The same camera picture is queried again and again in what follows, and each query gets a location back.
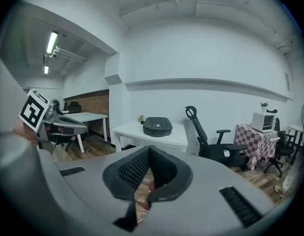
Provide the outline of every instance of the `chair seat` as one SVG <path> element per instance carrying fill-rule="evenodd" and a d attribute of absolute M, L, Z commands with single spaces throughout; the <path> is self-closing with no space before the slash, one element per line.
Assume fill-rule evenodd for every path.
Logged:
<path fill-rule="evenodd" d="M 210 148 L 210 159 L 220 162 L 222 164 L 226 164 L 228 157 L 224 155 L 224 150 L 227 145 L 233 144 L 211 144 L 209 145 Z M 245 161 L 241 157 L 239 152 L 235 152 L 235 156 L 233 160 L 231 160 L 230 164 L 227 165 L 228 167 L 240 167 L 245 164 Z"/>
<path fill-rule="evenodd" d="M 294 149 L 289 146 L 277 147 L 276 150 L 277 150 L 277 155 L 282 155 L 282 156 L 289 156 L 292 153 L 294 153 Z"/>

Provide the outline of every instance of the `white tag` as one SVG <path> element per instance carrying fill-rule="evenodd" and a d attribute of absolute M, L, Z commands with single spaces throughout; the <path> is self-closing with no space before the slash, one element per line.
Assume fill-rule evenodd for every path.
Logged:
<path fill-rule="evenodd" d="M 37 90 L 28 91 L 28 100 L 22 108 L 19 118 L 32 130 L 38 131 L 45 112 L 49 108 L 49 100 Z"/>
<path fill-rule="evenodd" d="M 230 153 L 229 153 L 228 150 L 224 150 L 224 156 L 225 156 L 225 157 L 229 157 L 229 156 L 230 156 Z"/>

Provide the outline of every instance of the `potted plant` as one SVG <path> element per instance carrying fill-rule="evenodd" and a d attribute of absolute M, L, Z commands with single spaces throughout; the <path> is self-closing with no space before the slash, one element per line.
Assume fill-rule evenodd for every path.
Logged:
<path fill-rule="evenodd" d="M 141 122 L 141 124 L 143 124 L 145 122 L 146 118 L 144 118 L 144 115 L 140 115 L 138 117 L 138 121 Z"/>
<path fill-rule="evenodd" d="M 268 109 L 268 103 L 265 102 L 265 103 L 260 103 L 261 104 L 261 107 L 262 107 L 262 113 L 266 113 L 266 110 Z"/>

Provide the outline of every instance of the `light fixture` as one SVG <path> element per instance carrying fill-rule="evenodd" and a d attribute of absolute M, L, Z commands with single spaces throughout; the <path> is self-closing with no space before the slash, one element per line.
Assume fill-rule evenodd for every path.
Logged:
<path fill-rule="evenodd" d="M 50 35 L 50 39 L 47 47 L 47 53 L 52 53 L 57 36 L 58 36 L 58 32 L 55 31 L 53 31 L 52 34 Z"/>

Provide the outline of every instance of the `microwave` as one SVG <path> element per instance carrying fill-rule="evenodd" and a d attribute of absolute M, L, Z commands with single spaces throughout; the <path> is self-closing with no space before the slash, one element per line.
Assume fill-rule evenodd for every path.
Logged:
<path fill-rule="evenodd" d="M 252 128 L 262 133 L 271 132 L 275 127 L 275 114 L 253 113 Z"/>

